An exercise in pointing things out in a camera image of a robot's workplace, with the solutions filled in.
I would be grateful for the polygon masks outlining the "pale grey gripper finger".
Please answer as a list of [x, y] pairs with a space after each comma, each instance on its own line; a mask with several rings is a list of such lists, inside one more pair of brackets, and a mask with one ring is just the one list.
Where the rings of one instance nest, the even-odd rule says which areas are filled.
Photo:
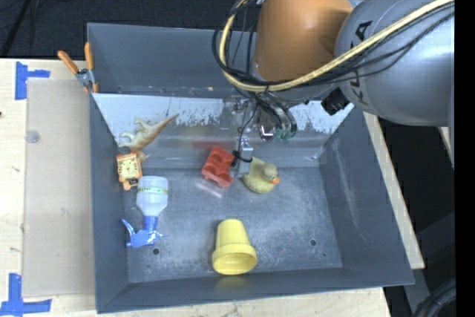
[[251, 146], [241, 146], [238, 151], [237, 159], [237, 174], [245, 175], [249, 173], [252, 158], [253, 158], [253, 147]]

